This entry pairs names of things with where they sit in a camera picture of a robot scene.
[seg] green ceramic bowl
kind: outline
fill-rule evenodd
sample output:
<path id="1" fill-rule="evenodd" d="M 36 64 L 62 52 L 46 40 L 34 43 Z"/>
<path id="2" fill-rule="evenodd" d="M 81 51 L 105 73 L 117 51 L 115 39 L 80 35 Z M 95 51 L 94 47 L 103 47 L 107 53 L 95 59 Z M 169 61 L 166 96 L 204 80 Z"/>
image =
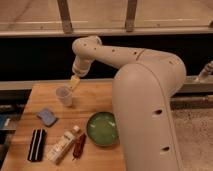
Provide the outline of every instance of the green ceramic bowl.
<path id="1" fill-rule="evenodd" d="M 112 113 L 98 112 L 87 122 L 88 137 L 99 146 L 111 146 L 118 141 L 115 118 Z"/>

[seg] wooden table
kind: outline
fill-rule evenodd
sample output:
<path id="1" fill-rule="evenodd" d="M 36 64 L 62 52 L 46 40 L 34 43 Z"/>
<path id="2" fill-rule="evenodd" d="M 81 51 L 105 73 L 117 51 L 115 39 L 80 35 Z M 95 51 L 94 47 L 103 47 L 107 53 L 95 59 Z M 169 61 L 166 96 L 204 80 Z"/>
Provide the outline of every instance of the wooden table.
<path id="1" fill-rule="evenodd" d="M 73 106 L 63 107 L 55 96 L 62 83 L 36 84 L 29 97 L 22 118 L 12 139 L 2 171 L 125 171 L 123 153 L 119 144 L 110 148 L 94 145 L 86 140 L 82 157 L 72 161 L 72 150 L 59 165 L 54 165 L 45 154 L 66 130 L 79 125 L 85 131 L 88 118 L 95 112 L 112 112 L 111 82 L 81 82 L 74 91 Z M 59 118 L 50 128 L 45 127 L 36 113 L 49 108 Z M 34 129 L 47 132 L 42 162 L 29 162 L 27 155 Z"/>

